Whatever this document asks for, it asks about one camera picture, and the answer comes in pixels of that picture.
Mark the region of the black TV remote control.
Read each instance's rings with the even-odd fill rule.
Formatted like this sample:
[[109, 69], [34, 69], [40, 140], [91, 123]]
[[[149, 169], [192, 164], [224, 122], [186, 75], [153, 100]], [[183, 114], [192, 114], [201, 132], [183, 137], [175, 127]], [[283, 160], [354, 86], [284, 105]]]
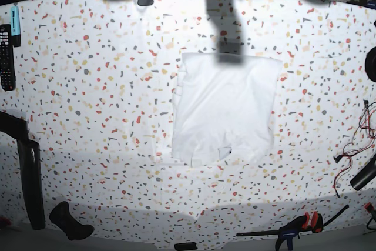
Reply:
[[1, 87], [5, 91], [14, 91], [16, 82], [11, 39], [11, 25], [2, 24], [0, 27]]

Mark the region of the teal highlighter marker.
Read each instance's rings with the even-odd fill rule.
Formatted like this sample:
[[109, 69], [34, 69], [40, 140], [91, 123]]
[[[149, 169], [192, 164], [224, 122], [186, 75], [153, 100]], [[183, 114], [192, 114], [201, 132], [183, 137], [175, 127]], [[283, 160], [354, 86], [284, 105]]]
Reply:
[[21, 46], [21, 26], [17, 6], [11, 7], [11, 38], [14, 47], [17, 48]]

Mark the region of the black cylinder right edge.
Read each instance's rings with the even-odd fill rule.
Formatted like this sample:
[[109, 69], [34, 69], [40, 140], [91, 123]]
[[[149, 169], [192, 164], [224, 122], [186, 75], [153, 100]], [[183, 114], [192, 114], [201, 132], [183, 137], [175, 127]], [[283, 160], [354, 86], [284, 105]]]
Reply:
[[350, 180], [350, 185], [360, 191], [375, 178], [375, 155], [370, 161]]

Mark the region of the black orange bar clamp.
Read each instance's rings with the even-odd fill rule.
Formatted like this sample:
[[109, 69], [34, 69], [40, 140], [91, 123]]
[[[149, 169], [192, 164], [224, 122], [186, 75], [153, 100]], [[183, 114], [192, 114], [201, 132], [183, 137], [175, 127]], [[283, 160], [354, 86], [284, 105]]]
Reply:
[[277, 235], [275, 242], [275, 251], [279, 251], [281, 245], [286, 242], [287, 249], [293, 250], [293, 239], [300, 237], [302, 232], [320, 233], [326, 226], [336, 220], [342, 213], [349, 208], [349, 205], [345, 205], [338, 213], [331, 217], [328, 221], [323, 222], [322, 214], [314, 212], [312, 217], [309, 213], [305, 213], [303, 216], [299, 216], [279, 228], [278, 230], [268, 230], [259, 232], [238, 232], [237, 237], [255, 237], [255, 236], [272, 236]]

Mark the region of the small black box bottom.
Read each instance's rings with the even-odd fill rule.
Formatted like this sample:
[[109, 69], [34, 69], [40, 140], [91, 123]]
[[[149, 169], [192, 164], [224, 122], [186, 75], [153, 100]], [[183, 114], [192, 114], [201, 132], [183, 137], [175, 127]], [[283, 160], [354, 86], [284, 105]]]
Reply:
[[174, 244], [175, 251], [190, 251], [190, 250], [197, 250], [196, 242], [184, 242], [184, 243], [177, 243]]

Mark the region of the black round object right edge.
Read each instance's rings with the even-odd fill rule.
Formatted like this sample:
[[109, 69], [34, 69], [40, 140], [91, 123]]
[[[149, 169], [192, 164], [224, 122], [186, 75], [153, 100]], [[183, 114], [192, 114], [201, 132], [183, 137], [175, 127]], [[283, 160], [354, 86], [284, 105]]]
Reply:
[[365, 72], [371, 81], [376, 82], [376, 47], [372, 48], [369, 53], [367, 53]]

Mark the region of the white T-shirt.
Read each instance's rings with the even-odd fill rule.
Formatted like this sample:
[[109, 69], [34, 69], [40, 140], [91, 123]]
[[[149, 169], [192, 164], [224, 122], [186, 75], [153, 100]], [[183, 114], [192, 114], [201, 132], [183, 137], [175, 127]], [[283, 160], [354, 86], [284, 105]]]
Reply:
[[269, 153], [282, 63], [226, 53], [185, 53], [173, 93], [172, 157], [191, 167]]

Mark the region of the black bar clamp left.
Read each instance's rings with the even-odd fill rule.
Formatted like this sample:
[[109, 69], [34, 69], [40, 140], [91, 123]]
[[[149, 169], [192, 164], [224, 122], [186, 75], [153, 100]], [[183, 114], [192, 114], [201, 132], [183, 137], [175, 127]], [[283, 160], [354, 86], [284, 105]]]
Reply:
[[1, 132], [14, 138], [20, 164], [23, 199], [34, 230], [45, 228], [39, 143], [29, 139], [27, 121], [1, 112]]

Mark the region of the orange clip right edge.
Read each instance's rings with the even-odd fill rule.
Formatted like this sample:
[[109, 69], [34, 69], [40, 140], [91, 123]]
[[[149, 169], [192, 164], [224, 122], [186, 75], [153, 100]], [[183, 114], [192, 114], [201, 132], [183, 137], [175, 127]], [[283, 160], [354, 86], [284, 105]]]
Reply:
[[373, 207], [371, 202], [368, 202], [364, 207], [368, 213], [375, 213], [375, 208]]

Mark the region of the terrazzo pattern table cloth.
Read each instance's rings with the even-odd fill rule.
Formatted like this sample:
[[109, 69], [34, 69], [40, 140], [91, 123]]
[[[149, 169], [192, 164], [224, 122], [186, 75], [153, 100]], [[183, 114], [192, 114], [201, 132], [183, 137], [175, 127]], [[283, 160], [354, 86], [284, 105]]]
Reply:
[[[40, 145], [45, 212], [67, 200], [94, 236], [170, 249], [212, 250], [237, 232], [278, 229], [318, 211], [348, 210], [330, 229], [358, 225], [375, 183], [350, 179], [375, 148], [347, 165], [344, 145], [363, 101], [375, 11], [322, 0], [31, 0], [18, 4], [16, 89], [1, 110], [27, 121]], [[257, 163], [190, 168], [171, 156], [172, 95], [186, 52], [281, 60], [271, 151]]]

